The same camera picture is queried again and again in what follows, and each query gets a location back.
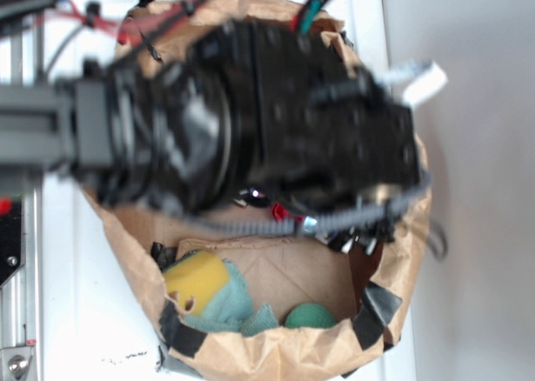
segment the screw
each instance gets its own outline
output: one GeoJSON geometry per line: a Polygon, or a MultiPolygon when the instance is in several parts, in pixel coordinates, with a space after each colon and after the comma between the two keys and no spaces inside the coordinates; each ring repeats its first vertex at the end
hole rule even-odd
{"type": "Polygon", "coordinates": [[[271,112],[272,112],[273,118],[275,119],[275,122],[281,123],[283,121],[283,116],[284,116],[283,111],[284,109],[281,104],[275,103],[272,106],[271,112]]]}
{"type": "Polygon", "coordinates": [[[274,28],[269,28],[266,31],[266,39],[269,45],[276,46],[278,44],[278,31],[274,28]]]}
{"type": "Polygon", "coordinates": [[[18,258],[16,258],[15,256],[8,257],[8,265],[10,267],[15,267],[17,266],[17,264],[18,264],[18,258]]]}
{"type": "Polygon", "coordinates": [[[362,119],[360,117],[360,111],[358,109],[354,109],[351,113],[351,123],[354,127],[359,127],[360,122],[362,122],[362,119]]]}
{"type": "Polygon", "coordinates": [[[8,369],[15,379],[21,379],[28,370],[28,360],[23,356],[13,356],[8,363],[8,369]]]}
{"type": "Polygon", "coordinates": [[[298,47],[302,53],[310,53],[312,46],[310,45],[310,40],[304,36],[298,37],[298,47]]]}
{"type": "Polygon", "coordinates": [[[409,165],[412,164],[414,158],[414,151],[409,146],[406,146],[401,153],[401,159],[406,165],[409,165]]]}

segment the metal bracket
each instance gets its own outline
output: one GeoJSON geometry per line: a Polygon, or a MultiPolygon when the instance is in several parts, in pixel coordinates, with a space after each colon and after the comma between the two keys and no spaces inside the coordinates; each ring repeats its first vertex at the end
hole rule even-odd
{"type": "Polygon", "coordinates": [[[10,212],[0,216],[0,287],[22,266],[23,208],[14,201],[10,212]]]}
{"type": "Polygon", "coordinates": [[[35,347],[0,349],[2,381],[37,381],[35,347]]]}

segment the red button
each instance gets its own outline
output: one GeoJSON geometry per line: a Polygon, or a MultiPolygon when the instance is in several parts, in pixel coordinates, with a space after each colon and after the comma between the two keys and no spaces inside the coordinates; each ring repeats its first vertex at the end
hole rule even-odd
{"type": "Polygon", "coordinates": [[[0,216],[6,216],[11,212],[13,202],[7,197],[0,197],[0,216]]]}

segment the white tag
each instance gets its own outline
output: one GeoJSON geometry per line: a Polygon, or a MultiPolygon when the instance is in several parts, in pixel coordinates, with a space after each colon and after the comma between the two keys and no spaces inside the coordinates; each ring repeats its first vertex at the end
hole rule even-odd
{"type": "Polygon", "coordinates": [[[401,95],[401,103],[415,109],[433,97],[448,83],[446,73],[434,61],[409,61],[396,65],[376,78],[382,86],[413,81],[401,95]]]}

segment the black tape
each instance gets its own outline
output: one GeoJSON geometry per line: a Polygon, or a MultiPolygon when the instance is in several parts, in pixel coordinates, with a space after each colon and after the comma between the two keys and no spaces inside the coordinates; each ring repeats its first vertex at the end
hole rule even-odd
{"type": "Polygon", "coordinates": [[[167,302],[160,317],[161,334],[178,353],[194,358],[207,336],[206,333],[187,327],[178,319],[178,313],[171,302],[167,302]]]}
{"type": "Polygon", "coordinates": [[[355,370],[350,371],[349,373],[342,374],[341,377],[342,377],[343,379],[349,378],[349,377],[351,377],[353,374],[355,374],[355,373],[357,372],[358,369],[359,369],[359,368],[356,368],[355,370]]]}
{"type": "Polygon", "coordinates": [[[363,350],[375,345],[402,302],[395,294],[368,282],[362,293],[362,308],[353,320],[353,330],[363,350]]]}
{"type": "Polygon", "coordinates": [[[189,377],[202,379],[202,376],[193,368],[179,360],[178,358],[173,358],[169,355],[169,346],[160,341],[160,367],[165,368],[166,370],[172,371],[173,373],[185,374],[189,377]]]}
{"type": "Polygon", "coordinates": [[[158,264],[160,271],[163,271],[173,262],[175,262],[177,250],[178,247],[165,247],[161,243],[155,241],[152,243],[150,256],[154,259],[156,264],[158,264]]]}

